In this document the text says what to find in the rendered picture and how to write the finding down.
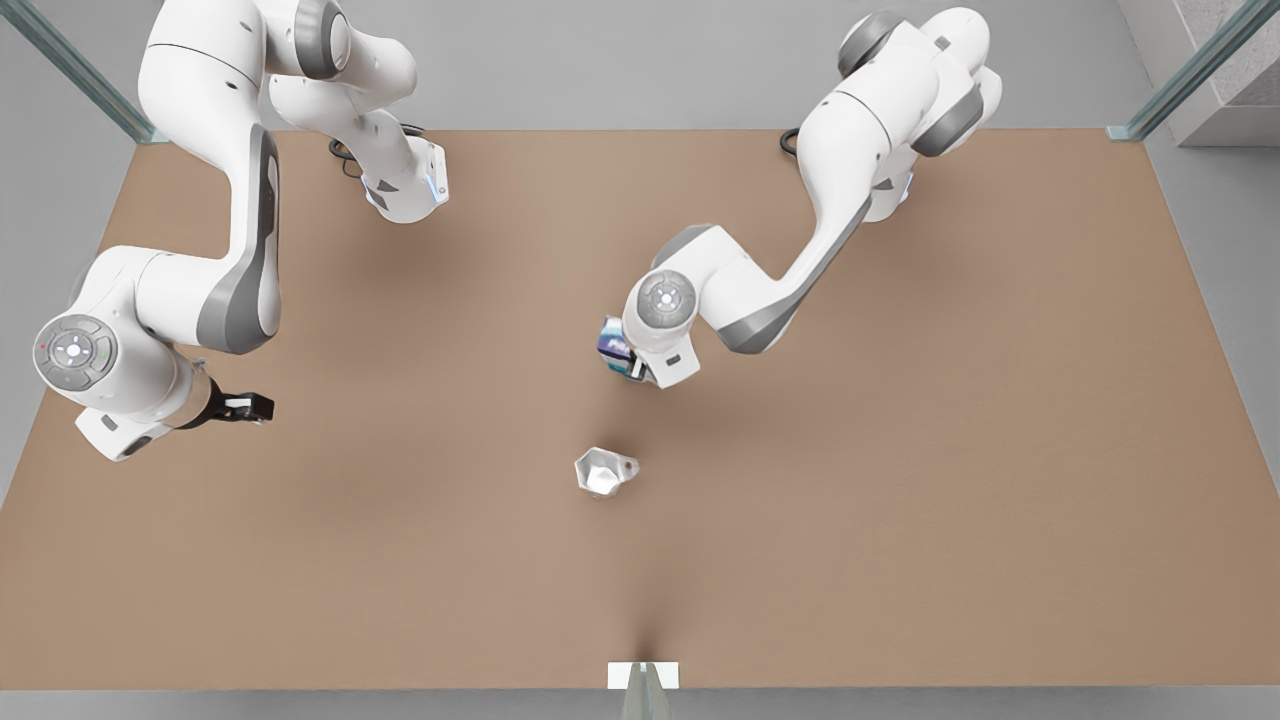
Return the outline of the silver frame post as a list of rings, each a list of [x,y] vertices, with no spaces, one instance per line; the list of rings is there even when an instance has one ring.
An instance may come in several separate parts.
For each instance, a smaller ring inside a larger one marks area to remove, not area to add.
[[[620,720],[673,720],[666,692],[680,688],[678,662],[608,662],[607,688],[625,691]]]
[[[1116,0],[1155,94],[1106,135],[1280,149],[1280,0]]]
[[[0,0],[0,15],[137,145],[168,138],[31,0]]]

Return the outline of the small blue purple box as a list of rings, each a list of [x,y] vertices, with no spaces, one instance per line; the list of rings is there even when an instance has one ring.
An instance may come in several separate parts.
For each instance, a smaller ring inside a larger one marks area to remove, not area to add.
[[[598,336],[596,351],[612,372],[625,375],[632,348],[625,338],[620,316],[605,316]]]

